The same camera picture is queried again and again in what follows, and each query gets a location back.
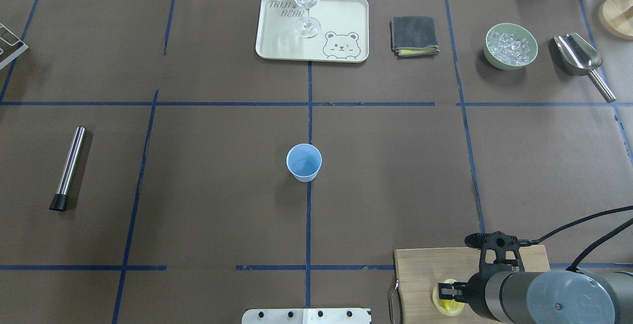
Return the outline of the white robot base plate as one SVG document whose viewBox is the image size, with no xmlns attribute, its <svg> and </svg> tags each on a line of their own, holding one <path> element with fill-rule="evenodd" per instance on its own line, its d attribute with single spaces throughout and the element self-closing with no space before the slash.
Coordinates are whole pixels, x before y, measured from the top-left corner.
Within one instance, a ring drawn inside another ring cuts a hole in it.
<svg viewBox="0 0 633 324">
<path fill-rule="evenodd" d="M 245 311 L 242 324 L 371 324 L 366 308 L 284 308 Z"/>
</svg>

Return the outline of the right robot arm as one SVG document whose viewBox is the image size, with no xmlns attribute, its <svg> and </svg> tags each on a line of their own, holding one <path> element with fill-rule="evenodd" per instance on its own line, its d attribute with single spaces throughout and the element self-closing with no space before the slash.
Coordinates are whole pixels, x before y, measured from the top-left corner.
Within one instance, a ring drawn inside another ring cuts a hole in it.
<svg viewBox="0 0 633 324">
<path fill-rule="evenodd" d="M 499 272 L 468 282 L 438 283 L 436 301 L 465 303 L 480 317 L 505 324 L 630 324 L 631 272 Z"/>
</svg>

